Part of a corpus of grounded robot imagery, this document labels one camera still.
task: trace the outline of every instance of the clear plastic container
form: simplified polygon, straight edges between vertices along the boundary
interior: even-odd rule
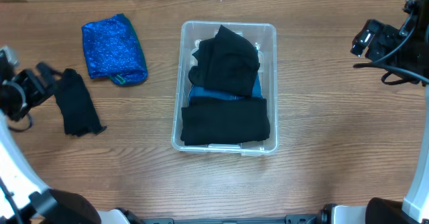
[[[191,83],[188,72],[198,64],[192,54],[197,51],[201,40],[213,38],[221,25],[249,40],[257,49],[259,56],[259,79],[262,97],[267,99],[267,114],[271,125],[269,139],[242,144],[209,144],[204,146],[185,146],[180,140],[182,133],[182,107],[188,106]],[[190,153],[226,152],[246,156],[274,154],[279,146],[278,107],[277,107],[277,38],[275,27],[268,23],[231,23],[209,21],[187,21],[182,26],[180,40],[180,59],[177,75],[176,104],[172,131],[172,145],[179,151]]]

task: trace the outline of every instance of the sparkly blue fabric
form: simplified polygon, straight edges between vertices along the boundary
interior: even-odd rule
[[[123,14],[82,26],[83,53],[89,76],[109,77],[127,86],[147,78],[143,50],[131,22]]]

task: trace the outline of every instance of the blue cloth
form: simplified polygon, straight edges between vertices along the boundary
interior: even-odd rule
[[[190,102],[190,99],[192,97],[214,97],[216,99],[222,99],[222,100],[239,100],[244,99],[245,97],[240,97],[233,95],[231,93],[226,93],[222,91],[215,91],[215,90],[207,90],[204,87],[198,87],[198,86],[192,86],[189,92],[188,102]],[[259,81],[259,75],[256,76],[255,84],[252,88],[252,97],[259,97],[262,98],[262,92],[261,92],[261,83]]]
[[[116,85],[127,86],[147,78],[143,50],[125,15],[82,26],[82,44],[92,79],[109,77]]]

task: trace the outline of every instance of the black cloth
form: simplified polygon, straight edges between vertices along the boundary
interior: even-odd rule
[[[185,146],[240,144],[269,138],[267,100],[257,97],[226,101],[193,97],[182,108]]]
[[[64,118],[66,134],[80,137],[87,133],[98,134],[106,129],[101,126],[88,89],[75,70],[66,69],[63,72],[54,95]]]
[[[259,59],[255,47],[248,40],[221,25],[214,38],[200,42],[193,56],[198,60],[198,66],[189,71],[192,84],[251,96]]]

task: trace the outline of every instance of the wooden tabletop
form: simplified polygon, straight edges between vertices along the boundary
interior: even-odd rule
[[[385,86],[382,70],[349,51],[367,19],[395,27],[404,0],[128,0],[0,4],[0,45],[22,67],[74,68],[91,93],[100,135],[64,135],[54,99],[32,109],[35,125],[14,134],[52,187],[97,209],[140,217],[281,217],[325,203],[402,200],[420,151],[424,88]],[[124,13],[145,53],[149,79],[136,87],[91,80],[82,25]],[[180,28],[187,20],[271,23],[278,39],[278,153],[186,154],[171,145]]]

